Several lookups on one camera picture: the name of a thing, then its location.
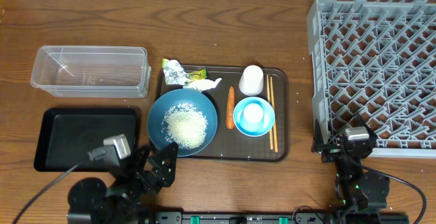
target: shredded white food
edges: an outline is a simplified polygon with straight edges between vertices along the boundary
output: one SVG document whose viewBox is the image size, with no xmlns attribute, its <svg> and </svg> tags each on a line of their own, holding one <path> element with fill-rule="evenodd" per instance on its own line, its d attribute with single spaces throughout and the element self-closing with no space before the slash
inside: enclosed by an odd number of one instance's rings
<svg viewBox="0 0 436 224">
<path fill-rule="evenodd" d="M 181 148 L 194 149 L 203 144 L 207 120 L 191 103 L 171 107 L 163 116 L 162 133 L 167 142 L 176 142 Z"/>
</svg>

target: light blue bowl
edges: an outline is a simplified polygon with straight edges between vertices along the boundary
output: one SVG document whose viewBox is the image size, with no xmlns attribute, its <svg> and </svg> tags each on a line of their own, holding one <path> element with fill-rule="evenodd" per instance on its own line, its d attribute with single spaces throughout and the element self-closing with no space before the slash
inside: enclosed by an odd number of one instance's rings
<svg viewBox="0 0 436 224">
<path fill-rule="evenodd" d="M 198 111 L 202 112 L 207 120 L 206 137 L 203 144 L 194 149 L 179 148 L 178 157 L 186 157 L 196 154 L 203 150 L 217 131 L 218 116 L 215 107 L 206 95 L 201 94 L 198 91 L 191 89 L 176 89 L 162 95 L 152 106 L 147 118 L 147 129 L 151 142 L 157 147 L 157 149 L 163 149 L 170 143 L 165 140 L 166 131 L 162 130 L 161 122 L 164 119 L 165 112 L 171 107 L 177 106 L 180 103 L 192 103 Z"/>
<path fill-rule="evenodd" d="M 260 127 L 260 129 L 258 129 L 255 132 L 247 131 L 240 124 L 243 110 L 250 103 L 256 103 L 260 105 L 264 111 L 262 126 Z M 275 114 L 274 114 L 273 107 L 266 100 L 259 97 L 248 97 L 240 101 L 234 108 L 233 121 L 236 128 L 244 135 L 251 136 L 251 137 L 258 137 L 268 133 L 270 129 L 273 127 L 275 121 Z"/>
</svg>

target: wooden table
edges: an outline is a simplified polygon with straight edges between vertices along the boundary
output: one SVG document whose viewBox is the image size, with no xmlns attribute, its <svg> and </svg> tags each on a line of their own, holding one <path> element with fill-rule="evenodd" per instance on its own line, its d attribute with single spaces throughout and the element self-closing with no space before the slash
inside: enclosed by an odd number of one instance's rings
<svg viewBox="0 0 436 224">
<path fill-rule="evenodd" d="M 39 173 L 33 157 L 43 113 L 56 106 L 138 106 L 139 142 L 149 137 L 146 117 L 155 100 L 161 59 L 184 64 L 260 64 L 289 77 L 291 151 L 281 163 L 178 159 L 176 181 L 152 199 L 158 206 L 198 212 L 293 212 L 300 205 L 340 206 L 336 170 L 310 152 L 313 72 L 306 14 L 314 0 L 8 0 L 0 26 L 0 222 L 18 211 L 59 173 Z M 43 45 L 143 46 L 153 68 L 144 99 L 57 98 L 29 81 Z M 410 180 L 428 198 L 424 223 L 436 221 L 434 161 L 366 159 L 364 164 Z M 67 194 L 78 180 L 107 173 L 73 173 L 41 196 L 22 223 L 65 223 Z M 390 185 L 388 212 L 413 221 L 420 196 Z"/>
</svg>

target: orange carrot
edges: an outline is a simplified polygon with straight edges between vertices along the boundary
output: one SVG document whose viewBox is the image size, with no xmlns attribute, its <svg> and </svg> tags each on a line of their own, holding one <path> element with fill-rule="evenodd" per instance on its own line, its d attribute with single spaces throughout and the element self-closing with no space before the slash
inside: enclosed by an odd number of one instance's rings
<svg viewBox="0 0 436 224">
<path fill-rule="evenodd" d="M 233 86 L 229 89 L 229 97 L 227 100 L 227 111 L 225 114 L 225 125 L 228 129 L 234 128 L 233 122 L 233 110 L 234 110 L 234 88 Z"/>
</svg>

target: dark serving tray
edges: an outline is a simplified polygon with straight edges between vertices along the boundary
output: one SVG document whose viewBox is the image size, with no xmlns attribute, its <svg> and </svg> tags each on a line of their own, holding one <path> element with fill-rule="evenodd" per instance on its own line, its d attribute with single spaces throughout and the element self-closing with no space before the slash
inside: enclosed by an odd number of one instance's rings
<svg viewBox="0 0 436 224">
<path fill-rule="evenodd" d="M 124 134 L 131 149 L 138 132 L 130 108 L 51 108 L 44 113 L 33 167 L 39 172 L 63 172 L 103 146 L 103 140 Z M 107 172 L 103 162 L 84 163 L 74 171 Z"/>
<path fill-rule="evenodd" d="M 275 96 L 275 116 L 277 122 L 277 138 L 279 152 L 270 149 L 269 133 L 251 138 L 243 135 L 237 128 L 227 129 L 225 126 L 225 111 L 227 108 L 228 91 L 231 86 L 235 90 L 235 105 L 247 96 L 239 90 L 239 79 L 244 67 L 211 67 L 182 65 L 186 72 L 198 71 L 206 68 L 208 78 L 215 80 L 223 78 L 217 88 L 203 91 L 214 104 L 218 114 L 218 128 L 212 142 L 201 152 L 190 156 L 196 159 L 227 159 L 239 161 L 263 161 L 278 162 L 283 160 L 289 152 L 290 127 L 289 127 L 289 101 L 287 76 L 280 69 L 264 68 L 264 90 L 258 97 L 266 99 L 266 75 L 272 77 Z M 161 95 L 174 89 L 180 89 L 181 85 L 166 85 L 164 73 L 159 74 L 157 83 L 158 99 Z"/>
</svg>

